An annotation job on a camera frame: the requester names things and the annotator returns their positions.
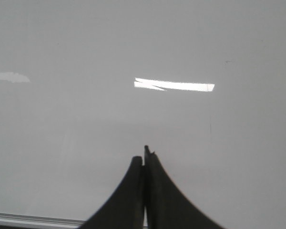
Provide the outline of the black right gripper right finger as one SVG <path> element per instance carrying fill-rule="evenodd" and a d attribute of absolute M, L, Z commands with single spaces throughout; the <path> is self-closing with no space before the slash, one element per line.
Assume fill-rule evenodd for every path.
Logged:
<path fill-rule="evenodd" d="M 221 229 L 178 189 L 157 154 L 144 147 L 146 209 L 150 229 Z"/>

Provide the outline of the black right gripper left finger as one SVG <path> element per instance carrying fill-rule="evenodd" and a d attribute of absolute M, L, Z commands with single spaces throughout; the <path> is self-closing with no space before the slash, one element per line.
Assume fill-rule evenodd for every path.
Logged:
<path fill-rule="evenodd" d="M 134 156 L 122 181 L 109 199 L 81 229 L 142 229 L 144 220 L 144 167 Z"/>

